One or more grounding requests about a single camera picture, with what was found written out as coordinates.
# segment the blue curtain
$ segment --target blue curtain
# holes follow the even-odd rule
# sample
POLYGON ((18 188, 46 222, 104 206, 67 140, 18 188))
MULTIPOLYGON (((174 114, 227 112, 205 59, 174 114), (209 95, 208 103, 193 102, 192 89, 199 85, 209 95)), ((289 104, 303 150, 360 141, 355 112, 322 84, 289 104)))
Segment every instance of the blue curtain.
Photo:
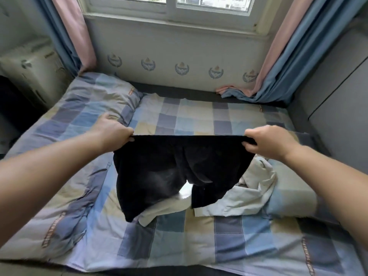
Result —
POLYGON ((283 101, 288 104, 297 87, 367 0, 314 0, 290 38, 261 89, 246 97, 227 89, 223 98, 234 96, 252 103, 283 101))
POLYGON ((77 76, 81 68, 81 61, 52 0, 32 1, 38 8, 46 24, 48 36, 53 41, 64 66, 73 76, 77 76))

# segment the window frame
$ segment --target window frame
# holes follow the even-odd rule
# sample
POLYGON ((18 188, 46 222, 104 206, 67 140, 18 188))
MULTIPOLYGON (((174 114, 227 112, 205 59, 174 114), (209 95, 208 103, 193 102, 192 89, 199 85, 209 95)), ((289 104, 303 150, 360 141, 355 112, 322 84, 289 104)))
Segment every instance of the window frame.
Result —
POLYGON ((282 0, 252 0, 250 13, 198 6, 166 0, 165 3, 139 0, 78 0, 85 15, 117 15, 167 24, 188 24, 210 30, 231 30, 267 35, 282 0))

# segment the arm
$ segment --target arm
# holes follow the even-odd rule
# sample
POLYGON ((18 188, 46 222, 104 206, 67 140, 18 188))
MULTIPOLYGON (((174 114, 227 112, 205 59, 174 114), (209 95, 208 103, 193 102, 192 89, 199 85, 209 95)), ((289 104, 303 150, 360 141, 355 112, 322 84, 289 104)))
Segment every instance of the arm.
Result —
POLYGON ((0 248, 77 171, 122 147, 132 134, 105 113, 82 135, 0 161, 0 248))
POLYGON ((341 224, 368 248, 368 175, 300 145, 278 126, 246 130, 246 150, 283 162, 323 197, 341 224))

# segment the cabinet door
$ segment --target cabinet door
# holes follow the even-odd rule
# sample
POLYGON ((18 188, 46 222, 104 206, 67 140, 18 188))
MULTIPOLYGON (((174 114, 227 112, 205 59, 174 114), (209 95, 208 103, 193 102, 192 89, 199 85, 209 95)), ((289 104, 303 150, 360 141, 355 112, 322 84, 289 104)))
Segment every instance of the cabinet door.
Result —
POLYGON ((368 174, 368 60, 310 117, 331 155, 368 174))
POLYGON ((298 100, 307 116, 310 116, 367 56, 368 37, 357 30, 346 33, 300 92, 298 100))

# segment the black garment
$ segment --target black garment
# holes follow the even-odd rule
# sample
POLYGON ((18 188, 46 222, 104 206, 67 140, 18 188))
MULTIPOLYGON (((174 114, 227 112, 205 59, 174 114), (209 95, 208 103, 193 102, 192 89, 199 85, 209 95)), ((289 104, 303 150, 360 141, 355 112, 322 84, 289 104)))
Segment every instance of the black garment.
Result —
POLYGON ((248 168, 254 154, 246 136, 140 135, 114 152, 117 197, 131 222, 146 208, 176 195, 186 181, 192 207, 215 203, 248 168))

